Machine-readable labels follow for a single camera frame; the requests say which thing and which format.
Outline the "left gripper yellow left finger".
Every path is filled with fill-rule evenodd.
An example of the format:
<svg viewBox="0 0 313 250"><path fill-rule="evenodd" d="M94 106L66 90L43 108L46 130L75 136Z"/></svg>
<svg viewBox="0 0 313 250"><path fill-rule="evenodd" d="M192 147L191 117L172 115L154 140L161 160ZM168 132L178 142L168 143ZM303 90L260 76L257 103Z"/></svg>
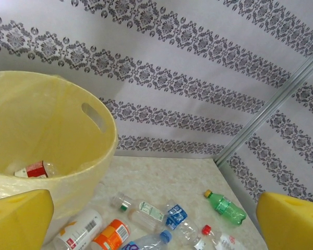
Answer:
<svg viewBox="0 0 313 250"><path fill-rule="evenodd" d="M38 189L0 199L0 249L41 249L54 213L50 192Z"/></svg>

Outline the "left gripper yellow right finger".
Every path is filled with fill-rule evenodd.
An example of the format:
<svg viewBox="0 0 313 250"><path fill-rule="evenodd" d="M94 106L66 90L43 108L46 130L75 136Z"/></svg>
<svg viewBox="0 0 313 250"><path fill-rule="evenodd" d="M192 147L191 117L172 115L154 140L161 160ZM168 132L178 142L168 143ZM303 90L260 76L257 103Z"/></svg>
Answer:
<svg viewBox="0 0 313 250"><path fill-rule="evenodd" d="M256 217L268 249L313 249L313 202L264 192Z"/></svg>

